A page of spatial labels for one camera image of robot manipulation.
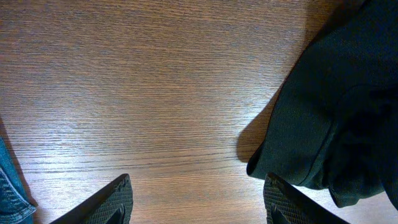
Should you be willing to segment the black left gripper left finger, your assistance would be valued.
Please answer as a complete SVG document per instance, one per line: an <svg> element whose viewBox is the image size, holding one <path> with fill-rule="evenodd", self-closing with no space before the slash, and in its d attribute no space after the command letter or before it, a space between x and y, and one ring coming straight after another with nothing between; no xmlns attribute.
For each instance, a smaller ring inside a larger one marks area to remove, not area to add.
<svg viewBox="0 0 398 224"><path fill-rule="evenodd" d="M129 174L122 174L53 224L129 224L133 191Z"/></svg>

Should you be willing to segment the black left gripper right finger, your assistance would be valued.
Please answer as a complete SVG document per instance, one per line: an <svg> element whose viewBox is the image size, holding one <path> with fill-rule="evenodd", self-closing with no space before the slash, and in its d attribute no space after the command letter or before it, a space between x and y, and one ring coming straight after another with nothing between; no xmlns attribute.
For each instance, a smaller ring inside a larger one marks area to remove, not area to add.
<svg viewBox="0 0 398 224"><path fill-rule="evenodd" d="M264 183L267 224L348 224L274 173Z"/></svg>

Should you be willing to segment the dark green polo shirt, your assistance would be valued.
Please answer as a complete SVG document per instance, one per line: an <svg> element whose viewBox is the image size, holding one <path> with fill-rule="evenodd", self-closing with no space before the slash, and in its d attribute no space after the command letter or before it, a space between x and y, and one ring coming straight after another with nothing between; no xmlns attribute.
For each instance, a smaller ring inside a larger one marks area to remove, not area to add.
<svg viewBox="0 0 398 224"><path fill-rule="evenodd" d="M249 176L397 204L397 2L345 3L282 85Z"/></svg>

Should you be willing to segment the blue denim jeans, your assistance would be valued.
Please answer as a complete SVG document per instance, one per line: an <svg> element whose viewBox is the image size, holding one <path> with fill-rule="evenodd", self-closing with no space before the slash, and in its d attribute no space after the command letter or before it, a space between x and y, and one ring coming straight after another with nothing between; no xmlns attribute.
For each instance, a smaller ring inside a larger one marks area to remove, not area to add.
<svg viewBox="0 0 398 224"><path fill-rule="evenodd" d="M1 224L33 224L35 211L1 138Z"/></svg>

